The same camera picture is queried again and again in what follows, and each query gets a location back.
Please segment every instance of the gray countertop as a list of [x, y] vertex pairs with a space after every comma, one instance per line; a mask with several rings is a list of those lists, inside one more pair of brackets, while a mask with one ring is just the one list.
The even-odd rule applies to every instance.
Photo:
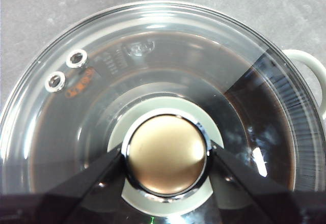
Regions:
[[[97, 11], [142, 0], [1, 0], [1, 108], [32, 59], [67, 27]], [[301, 49], [326, 65], [326, 0], [175, 0], [230, 15], [281, 49]], [[319, 83], [296, 64], [317, 102]]]

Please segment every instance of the pot handle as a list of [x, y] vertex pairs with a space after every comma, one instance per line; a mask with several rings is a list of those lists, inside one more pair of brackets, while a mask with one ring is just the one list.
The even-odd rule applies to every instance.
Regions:
[[322, 118], [326, 119], [326, 68], [325, 66], [314, 56], [311, 54], [296, 50], [296, 49], [287, 49], [283, 50], [283, 53], [290, 59], [296, 60], [304, 65], [308, 66], [308, 68], [316, 75], [322, 93], [321, 105], [319, 107], [319, 111], [322, 115]]

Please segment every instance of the stainless steel ring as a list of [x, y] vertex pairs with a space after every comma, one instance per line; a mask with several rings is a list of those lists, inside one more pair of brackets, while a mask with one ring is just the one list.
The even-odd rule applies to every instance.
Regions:
[[[204, 166], [203, 166], [203, 169], [202, 169], [199, 177], [187, 189], [185, 189], [181, 192], [178, 192], [176, 194], [159, 194], [159, 193], [155, 193], [155, 192], [149, 190], [148, 188], [143, 186], [136, 179], [136, 177], [133, 175], [130, 165], [128, 163], [128, 157], [129, 157], [129, 153], [130, 153], [130, 142], [131, 142], [132, 136], [134, 135], [135, 131], [149, 119], [152, 119], [157, 116], [162, 116], [162, 115], [176, 116], [178, 118], [185, 119], [186, 121], [190, 122], [200, 132], [200, 134], [203, 136], [204, 141], [205, 141], [205, 151], [206, 151], [205, 161], [204, 161]], [[159, 109], [152, 110], [152, 111], [142, 115], [131, 125], [131, 127], [129, 128], [129, 130], [127, 131], [127, 133], [124, 137], [122, 147], [121, 147], [121, 153], [125, 158], [125, 162], [126, 162], [126, 166], [127, 166], [127, 178], [134, 188], [139, 190], [141, 192], [141, 194], [147, 198], [150, 198], [150, 199], [153, 199], [156, 201], [160, 201], [160, 202], [171, 202], [171, 201], [185, 198], [185, 197], [192, 195], [203, 184], [203, 182], [207, 178], [208, 168], [211, 165], [210, 164], [211, 149], [212, 149], [212, 145], [211, 145], [211, 141], [209, 139], [208, 134], [206, 133], [203, 126], [193, 116], [191, 116], [188, 113], [185, 113], [181, 110], [178, 110], [178, 109], [159, 108]]]

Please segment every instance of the metal grommet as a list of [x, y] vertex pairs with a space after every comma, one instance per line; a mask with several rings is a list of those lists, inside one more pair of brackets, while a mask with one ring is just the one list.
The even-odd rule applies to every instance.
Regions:
[[48, 92], [55, 93], [60, 91], [65, 86], [65, 82], [65, 74], [61, 71], [56, 71], [47, 77], [44, 85]]
[[76, 49], [69, 53], [66, 60], [66, 65], [69, 68], [77, 69], [83, 66], [87, 61], [87, 53], [83, 49]]

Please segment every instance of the gold knob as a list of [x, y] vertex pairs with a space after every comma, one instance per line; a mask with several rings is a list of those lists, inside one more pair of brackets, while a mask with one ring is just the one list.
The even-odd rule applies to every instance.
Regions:
[[147, 120], [130, 140], [128, 163], [134, 177], [161, 195], [185, 191], [200, 178], [206, 144], [189, 121], [173, 115]]

